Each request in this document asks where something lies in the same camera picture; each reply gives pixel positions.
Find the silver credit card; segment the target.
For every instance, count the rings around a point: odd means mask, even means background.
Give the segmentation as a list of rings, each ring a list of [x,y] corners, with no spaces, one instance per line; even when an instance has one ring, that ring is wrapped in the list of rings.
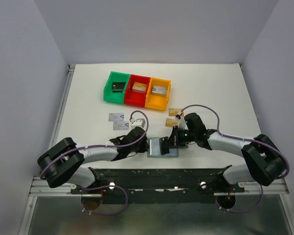
[[[109,113],[108,121],[117,122],[124,120],[124,113]]]
[[[128,121],[115,121],[113,122],[113,130],[128,130],[129,122]]]

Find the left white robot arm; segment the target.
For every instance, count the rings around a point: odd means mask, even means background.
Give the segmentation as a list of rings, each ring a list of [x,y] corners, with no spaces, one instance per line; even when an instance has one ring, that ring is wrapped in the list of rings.
[[[83,168],[83,164],[99,161],[119,161],[131,153],[145,153],[149,145],[147,134],[141,127],[135,127],[127,135],[110,139],[107,144],[77,144],[71,137],[64,138],[37,160],[41,178],[50,188],[64,183],[82,186],[87,193],[98,190],[98,177],[93,169]]]

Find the gold credit card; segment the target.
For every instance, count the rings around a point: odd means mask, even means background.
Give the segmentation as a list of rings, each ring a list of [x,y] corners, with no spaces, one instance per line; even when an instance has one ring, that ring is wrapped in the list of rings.
[[[184,116],[184,112],[183,111],[181,111],[181,109],[180,108],[169,108],[169,116],[170,117],[175,117],[175,116],[177,116],[177,115],[179,115],[179,116],[181,116],[181,117],[183,117]]]
[[[178,126],[179,125],[179,121],[174,119],[174,118],[166,118],[166,122],[165,122],[165,126],[166,127],[174,127],[174,126]]]

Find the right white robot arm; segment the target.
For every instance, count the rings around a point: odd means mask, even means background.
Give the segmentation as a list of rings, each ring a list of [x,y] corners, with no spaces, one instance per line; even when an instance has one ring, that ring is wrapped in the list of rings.
[[[160,139],[161,154],[167,154],[172,148],[186,148],[194,142],[201,148],[220,150],[244,158],[244,164],[227,166],[217,174],[216,187],[222,192],[239,182],[257,182],[269,186],[287,170],[286,162],[266,135],[260,134],[249,141],[232,139],[215,129],[207,129],[196,113],[187,114],[183,121],[186,128],[174,126],[169,137]]]

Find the green leather card holder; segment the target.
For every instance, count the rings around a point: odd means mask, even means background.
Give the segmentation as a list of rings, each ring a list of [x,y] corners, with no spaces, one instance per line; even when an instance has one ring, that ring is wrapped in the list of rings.
[[[149,138],[147,140],[147,143],[149,145],[149,149],[147,151],[147,157],[148,158],[178,158],[179,157],[179,150],[182,149],[188,149],[188,146],[182,147],[182,148],[169,148],[168,153],[165,153],[164,150],[162,150],[161,146],[161,138],[155,137],[155,138]]]

